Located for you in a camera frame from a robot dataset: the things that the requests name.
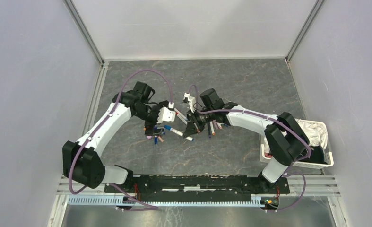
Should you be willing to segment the blue capped white marker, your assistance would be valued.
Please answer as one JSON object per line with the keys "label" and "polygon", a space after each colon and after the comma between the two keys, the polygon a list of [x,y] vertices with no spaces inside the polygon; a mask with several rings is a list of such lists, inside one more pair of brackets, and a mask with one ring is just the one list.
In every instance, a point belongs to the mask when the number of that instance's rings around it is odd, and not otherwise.
{"label": "blue capped white marker", "polygon": [[176,135],[182,137],[183,139],[186,139],[186,140],[189,140],[189,141],[194,141],[194,138],[192,138],[190,136],[188,136],[188,137],[184,136],[184,133],[183,132],[181,132],[181,131],[179,131],[179,130],[177,130],[177,129],[169,126],[169,125],[164,125],[164,128],[167,129],[167,130],[169,130],[169,131],[171,131],[171,132],[173,132],[173,133],[175,133]]}

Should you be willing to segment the light blue capped marker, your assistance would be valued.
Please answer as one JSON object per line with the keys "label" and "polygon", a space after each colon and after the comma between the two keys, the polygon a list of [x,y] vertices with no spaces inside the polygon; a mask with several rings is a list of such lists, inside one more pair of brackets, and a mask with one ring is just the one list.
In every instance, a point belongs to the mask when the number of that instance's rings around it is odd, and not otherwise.
{"label": "light blue capped marker", "polygon": [[176,116],[184,123],[187,125],[188,123],[188,120],[186,118],[185,115],[183,115],[178,109],[174,108],[175,112],[176,112]]}

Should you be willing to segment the black purple pen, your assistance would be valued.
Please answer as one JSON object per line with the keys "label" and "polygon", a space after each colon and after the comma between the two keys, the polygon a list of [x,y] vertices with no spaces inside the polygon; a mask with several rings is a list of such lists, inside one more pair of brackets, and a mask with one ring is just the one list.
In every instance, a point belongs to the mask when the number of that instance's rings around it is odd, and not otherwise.
{"label": "black purple pen", "polygon": [[212,138],[212,132],[211,132],[211,127],[207,125],[208,127],[208,137],[211,139]]}

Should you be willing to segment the orange capped white marker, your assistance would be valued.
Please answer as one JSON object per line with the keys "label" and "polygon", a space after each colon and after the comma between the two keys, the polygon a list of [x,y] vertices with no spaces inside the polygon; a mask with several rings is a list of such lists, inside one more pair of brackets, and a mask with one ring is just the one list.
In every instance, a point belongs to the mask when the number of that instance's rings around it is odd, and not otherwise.
{"label": "orange capped white marker", "polygon": [[210,127],[210,131],[211,131],[211,135],[214,136],[215,135],[215,128],[214,128],[213,122],[209,123],[209,127]]}

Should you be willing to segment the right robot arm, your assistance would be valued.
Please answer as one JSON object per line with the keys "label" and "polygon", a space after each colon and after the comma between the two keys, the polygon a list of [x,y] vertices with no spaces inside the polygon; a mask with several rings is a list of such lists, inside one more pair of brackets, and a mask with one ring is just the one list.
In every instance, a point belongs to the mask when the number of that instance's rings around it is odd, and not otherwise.
{"label": "right robot arm", "polygon": [[309,139],[297,120],[288,112],[280,115],[264,114],[246,109],[234,102],[225,103],[210,88],[200,94],[203,103],[197,107],[197,99],[185,93],[183,102],[189,105],[185,137],[201,133],[213,121],[228,126],[241,127],[258,133],[267,139],[272,158],[260,172],[258,186],[264,193],[277,188],[277,181],[297,158],[306,151],[310,154]]}

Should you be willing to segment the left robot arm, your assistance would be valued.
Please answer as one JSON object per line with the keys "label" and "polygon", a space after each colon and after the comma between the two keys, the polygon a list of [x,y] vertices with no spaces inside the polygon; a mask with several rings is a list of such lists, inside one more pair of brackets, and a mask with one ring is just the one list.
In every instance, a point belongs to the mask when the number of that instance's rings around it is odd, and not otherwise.
{"label": "left robot arm", "polygon": [[151,86],[139,81],[132,90],[117,94],[104,115],[85,135],[63,145],[64,176],[92,189],[114,183],[121,192],[130,192],[134,186],[130,177],[132,171],[121,166],[105,166],[101,156],[115,133],[132,117],[145,122],[147,136],[161,135],[162,129],[158,125],[174,120],[174,103],[162,101],[151,105],[149,101],[154,94]]}

